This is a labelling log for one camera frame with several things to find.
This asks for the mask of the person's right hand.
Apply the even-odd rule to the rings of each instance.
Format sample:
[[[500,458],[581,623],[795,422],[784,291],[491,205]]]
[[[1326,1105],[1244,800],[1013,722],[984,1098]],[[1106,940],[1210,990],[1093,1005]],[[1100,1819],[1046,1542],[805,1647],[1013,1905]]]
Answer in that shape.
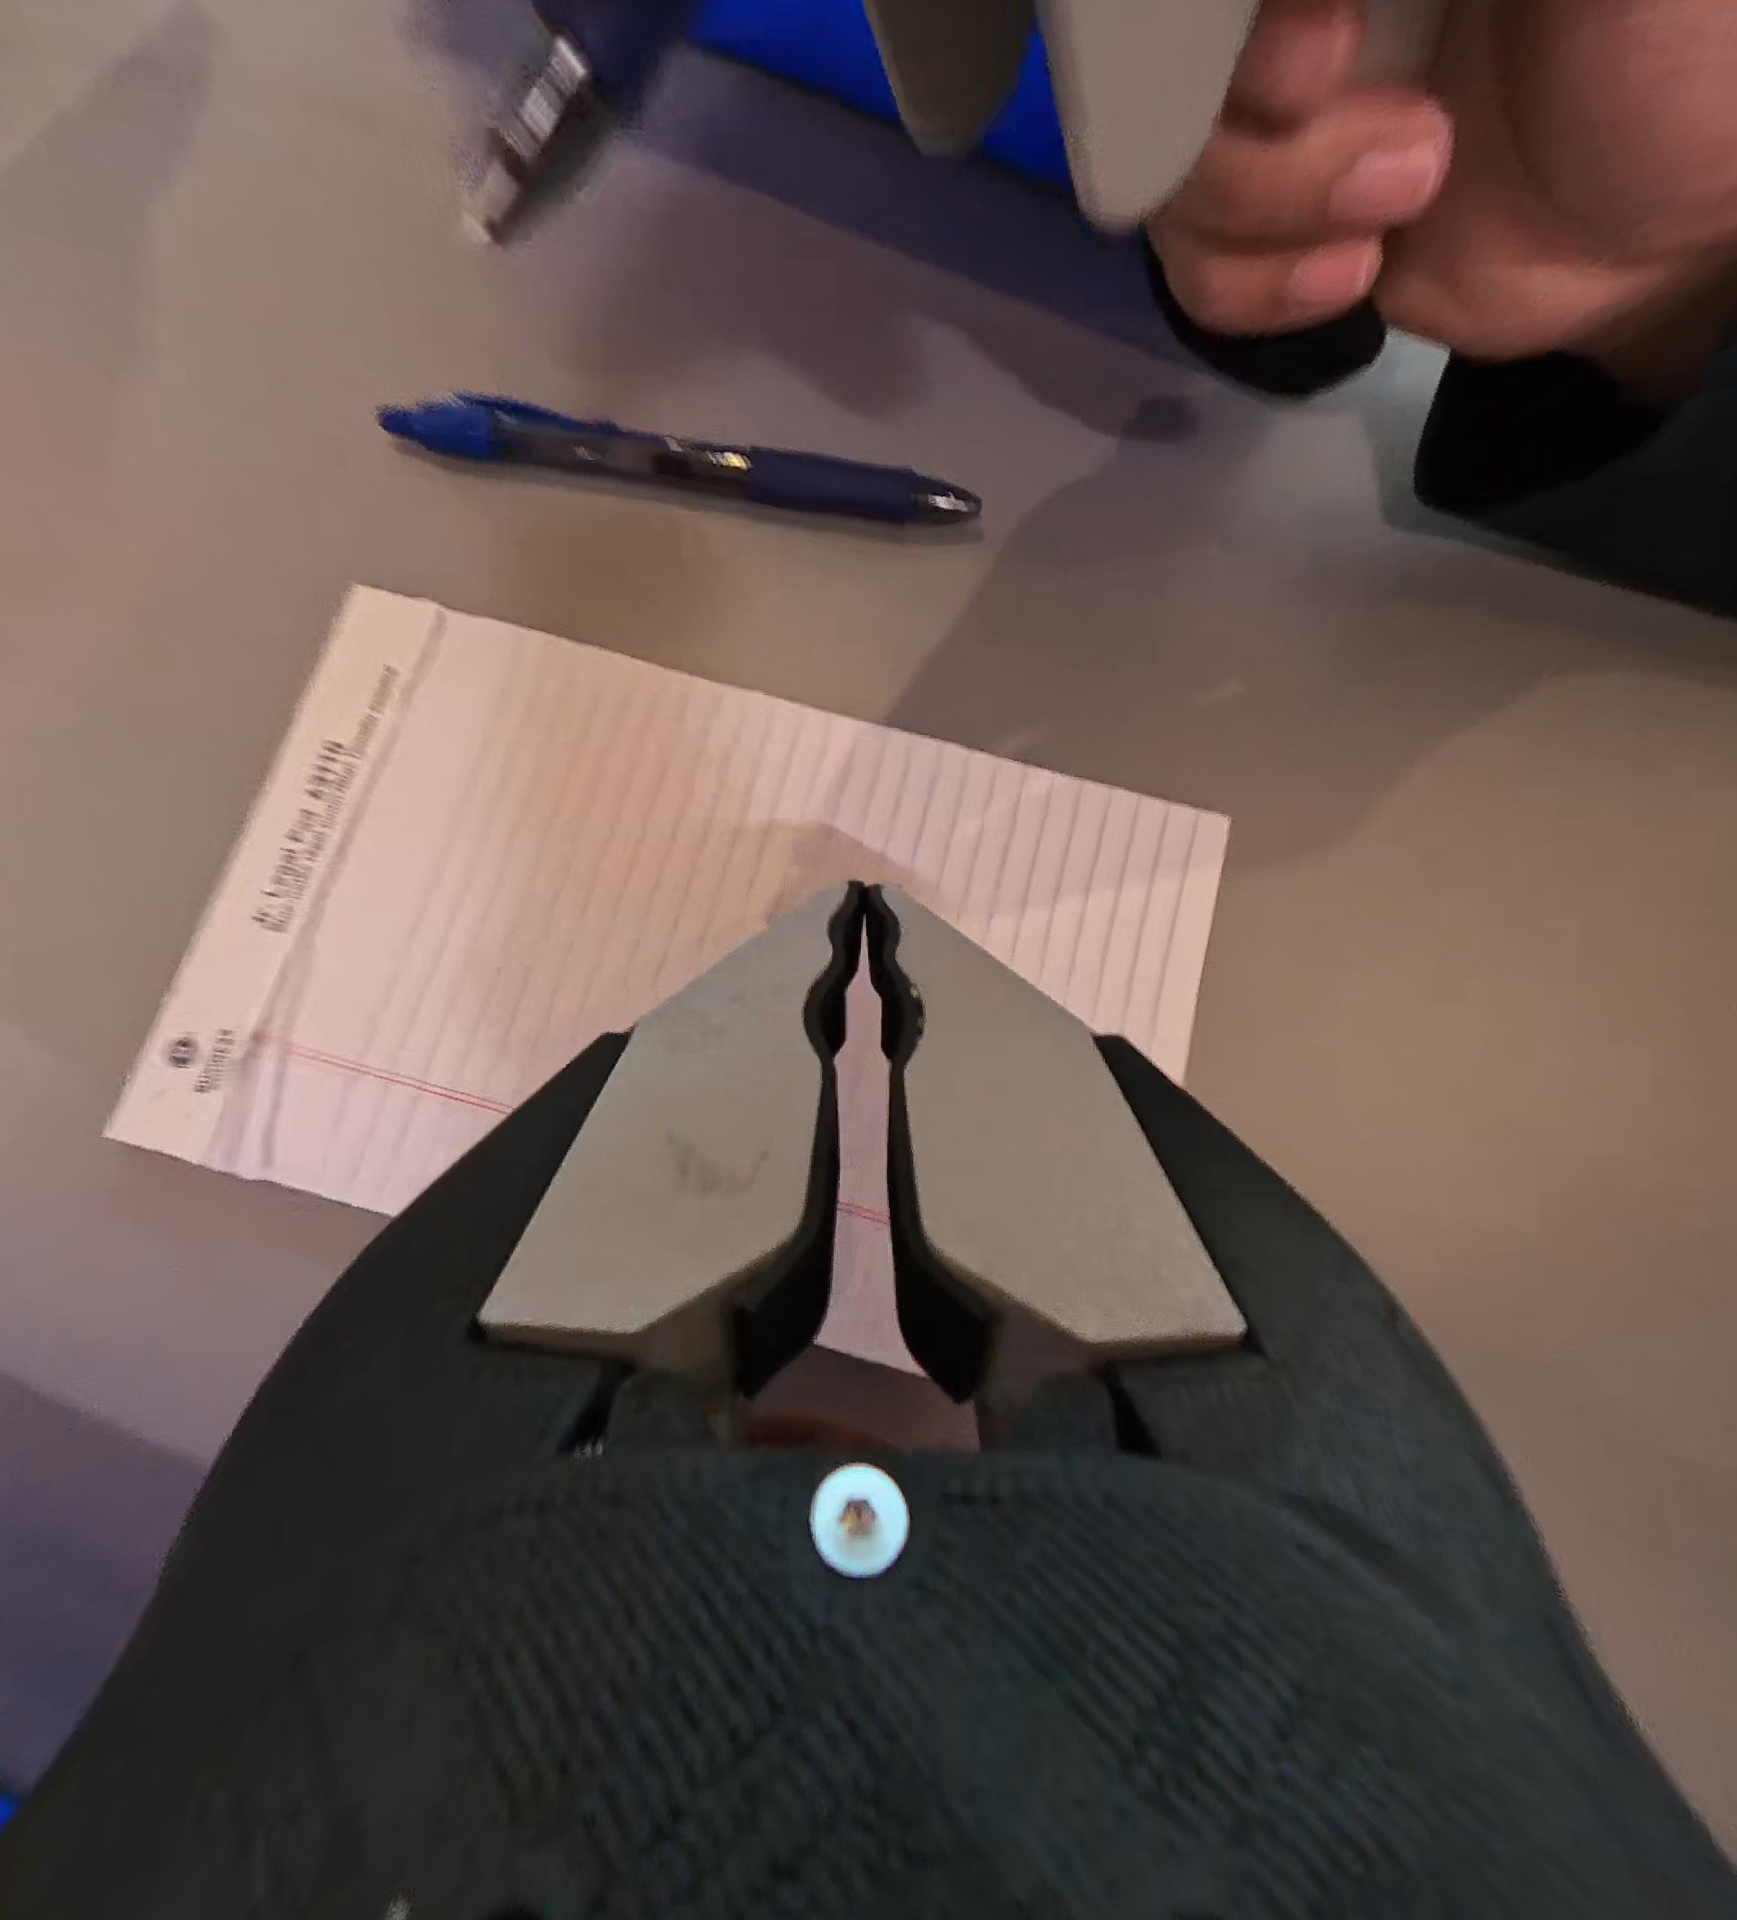
[[[1426,86],[1367,5],[1262,5],[1148,222],[1170,298],[1265,339],[1370,301],[1480,365],[1582,357],[1687,399],[1737,329],[1737,3],[1450,5]]]

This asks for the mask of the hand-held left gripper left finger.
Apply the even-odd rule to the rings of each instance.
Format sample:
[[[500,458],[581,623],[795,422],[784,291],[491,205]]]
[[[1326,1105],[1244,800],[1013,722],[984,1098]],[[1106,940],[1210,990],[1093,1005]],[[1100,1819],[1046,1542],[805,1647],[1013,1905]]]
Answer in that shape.
[[[815,894],[644,1014],[476,1324],[751,1399],[833,1295],[836,1059],[867,914]]]

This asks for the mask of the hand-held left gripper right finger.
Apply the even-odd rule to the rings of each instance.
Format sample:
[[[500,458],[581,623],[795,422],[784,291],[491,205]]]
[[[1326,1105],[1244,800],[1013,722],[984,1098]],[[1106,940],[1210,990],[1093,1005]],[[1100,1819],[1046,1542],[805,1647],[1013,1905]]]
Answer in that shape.
[[[889,1231],[910,1356],[952,1402],[1239,1348],[1241,1309],[1084,1021],[867,889]]]

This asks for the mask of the blue retractable pen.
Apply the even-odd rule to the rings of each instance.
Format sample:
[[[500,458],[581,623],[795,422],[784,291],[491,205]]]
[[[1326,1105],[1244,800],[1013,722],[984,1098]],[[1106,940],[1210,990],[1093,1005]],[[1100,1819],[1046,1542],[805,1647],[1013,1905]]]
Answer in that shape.
[[[983,513],[975,493],[914,470],[801,447],[657,436],[488,394],[381,405],[378,425],[396,443],[453,464],[540,470],[623,487],[692,493],[789,517],[882,527],[975,527]]]
[[[460,225],[502,243],[546,192],[561,192],[614,129],[595,52],[599,32],[576,5],[534,5],[530,41],[498,81],[464,187]]]

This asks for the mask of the white legal pad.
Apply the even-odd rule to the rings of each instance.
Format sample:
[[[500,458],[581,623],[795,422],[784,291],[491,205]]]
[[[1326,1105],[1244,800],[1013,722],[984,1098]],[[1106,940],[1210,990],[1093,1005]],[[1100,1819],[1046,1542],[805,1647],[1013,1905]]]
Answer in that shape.
[[[104,1138],[400,1214],[589,1045],[606,1083],[644,1014],[850,881],[1178,1073],[1226,835],[1195,806],[354,587]],[[865,928],[836,1094],[812,1344],[923,1373],[897,1318]]]

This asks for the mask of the person's right forearm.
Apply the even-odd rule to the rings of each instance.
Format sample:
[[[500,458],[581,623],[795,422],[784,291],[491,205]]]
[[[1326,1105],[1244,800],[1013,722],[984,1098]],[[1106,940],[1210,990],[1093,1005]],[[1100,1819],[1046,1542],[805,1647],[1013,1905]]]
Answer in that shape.
[[[1737,618],[1737,329],[1675,403],[1624,396],[1582,357],[1450,357],[1412,493],[1552,563]]]

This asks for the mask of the grey desk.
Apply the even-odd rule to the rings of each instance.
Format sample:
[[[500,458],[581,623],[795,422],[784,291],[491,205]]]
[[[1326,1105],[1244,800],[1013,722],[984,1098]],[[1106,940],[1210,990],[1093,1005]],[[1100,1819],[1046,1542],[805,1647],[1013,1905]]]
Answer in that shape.
[[[103,1139],[354,582],[1235,823],[1190,1088],[1497,1432],[1737,1857],[1737,627],[1412,506],[1439,357],[1206,378],[1063,202],[681,54],[509,248],[505,5],[0,5],[0,1781],[374,1224]],[[948,479],[396,443],[519,399]]]

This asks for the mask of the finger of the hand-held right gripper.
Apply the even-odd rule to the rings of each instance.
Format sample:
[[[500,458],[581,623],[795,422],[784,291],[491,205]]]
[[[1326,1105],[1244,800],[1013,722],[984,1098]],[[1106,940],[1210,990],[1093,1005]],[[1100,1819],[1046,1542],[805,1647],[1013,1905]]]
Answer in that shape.
[[[1036,3],[865,3],[897,115],[928,157],[981,146],[1038,32]]]

